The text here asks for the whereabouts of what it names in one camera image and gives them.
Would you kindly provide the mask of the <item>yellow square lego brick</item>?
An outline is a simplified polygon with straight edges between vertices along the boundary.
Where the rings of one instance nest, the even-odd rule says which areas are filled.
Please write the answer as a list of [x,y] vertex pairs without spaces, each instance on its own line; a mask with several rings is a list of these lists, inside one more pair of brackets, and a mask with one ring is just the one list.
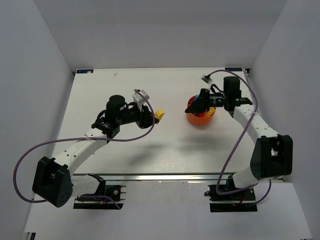
[[154,116],[156,119],[159,121],[162,119],[162,117],[165,115],[165,112],[162,109],[158,109],[155,113]]

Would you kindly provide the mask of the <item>yellow long lego plate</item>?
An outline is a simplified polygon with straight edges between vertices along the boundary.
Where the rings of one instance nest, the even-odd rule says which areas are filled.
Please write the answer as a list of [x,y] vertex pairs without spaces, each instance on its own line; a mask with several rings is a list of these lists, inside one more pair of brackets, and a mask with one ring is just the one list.
[[203,114],[203,118],[210,118],[212,115],[214,115],[216,112],[216,108],[215,107],[210,107],[209,110],[207,110],[204,114]]

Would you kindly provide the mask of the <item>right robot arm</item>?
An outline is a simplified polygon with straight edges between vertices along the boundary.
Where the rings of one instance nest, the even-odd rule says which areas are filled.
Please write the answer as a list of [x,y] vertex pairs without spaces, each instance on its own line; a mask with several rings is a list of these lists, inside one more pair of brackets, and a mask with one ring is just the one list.
[[210,91],[202,88],[198,96],[185,109],[186,114],[205,114],[210,108],[224,108],[236,120],[243,131],[222,167],[224,172],[242,138],[248,134],[254,143],[249,166],[231,174],[224,186],[217,183],[215,192],[220,196],[233,195],[255,186],[261,181],[289,176],[293,171],[293,139],[272,129],[258,115],[258,102],[242,97],[238,76],[226,76],[223,89]]

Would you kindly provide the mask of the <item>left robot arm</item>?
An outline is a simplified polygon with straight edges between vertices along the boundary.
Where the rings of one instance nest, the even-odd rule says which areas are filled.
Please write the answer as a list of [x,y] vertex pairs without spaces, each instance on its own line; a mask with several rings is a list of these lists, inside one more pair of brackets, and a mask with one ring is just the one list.
[[95,122],[71,147],[52,158],[39,160],[32,191],[57,208],[72,197],[112,200],[107,194],[106,181],[96,174],[75,175],[76,170],[97,150],[114,141],[121,125],[137,124],[151,130],[164,116],[164,111],[153,111],[144,91],[133,94],[133,102],[126,103],[121,95],[113,95]]

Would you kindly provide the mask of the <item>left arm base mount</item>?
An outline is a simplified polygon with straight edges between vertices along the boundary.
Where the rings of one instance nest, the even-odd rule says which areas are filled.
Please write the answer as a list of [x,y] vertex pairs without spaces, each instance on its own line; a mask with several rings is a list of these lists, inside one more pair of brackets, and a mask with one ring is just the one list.
[[121,210],[127,187],[106,181],[96,174],[74,175],[72,178],[76,210]]

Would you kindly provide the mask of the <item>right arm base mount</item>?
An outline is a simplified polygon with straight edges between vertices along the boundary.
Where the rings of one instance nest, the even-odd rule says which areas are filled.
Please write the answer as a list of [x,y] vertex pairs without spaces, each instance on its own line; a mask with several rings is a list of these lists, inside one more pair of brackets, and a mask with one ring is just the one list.
[[211,213],[249,213],[257,212],[256,195],[253,187],[247,187],[239,192],[221,195],[216,191],[219,175],[213,174],[212,180],[207,182],[207,189],[203,193],[209,200]]

